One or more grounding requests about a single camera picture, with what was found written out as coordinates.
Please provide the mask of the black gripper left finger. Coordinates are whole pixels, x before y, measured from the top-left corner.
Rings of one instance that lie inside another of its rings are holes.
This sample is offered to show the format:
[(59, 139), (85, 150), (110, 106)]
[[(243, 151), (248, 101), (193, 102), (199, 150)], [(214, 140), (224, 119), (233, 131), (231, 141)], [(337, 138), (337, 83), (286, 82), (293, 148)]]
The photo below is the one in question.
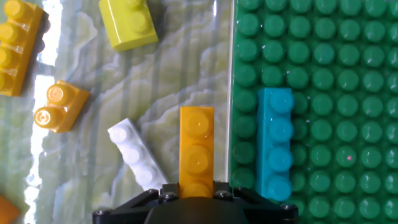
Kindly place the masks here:
[(99, 208), (92, 213), (92, 224), (144, 224), (153, 208), (178, 200), (178, 190), (178, 183), (164, 184), (160, 190), (146, 190), (118, 208)]

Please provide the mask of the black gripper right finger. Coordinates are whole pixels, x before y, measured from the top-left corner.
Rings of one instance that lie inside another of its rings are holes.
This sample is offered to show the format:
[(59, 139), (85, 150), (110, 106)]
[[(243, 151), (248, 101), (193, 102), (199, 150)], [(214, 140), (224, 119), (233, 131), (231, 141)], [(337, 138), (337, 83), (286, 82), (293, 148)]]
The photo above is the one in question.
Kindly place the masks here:
[(213, 195), (216, 223), (298, 224), (298, 206), (273, 202), (255, 190), (232, 188), (227, 182), (214, 183)]

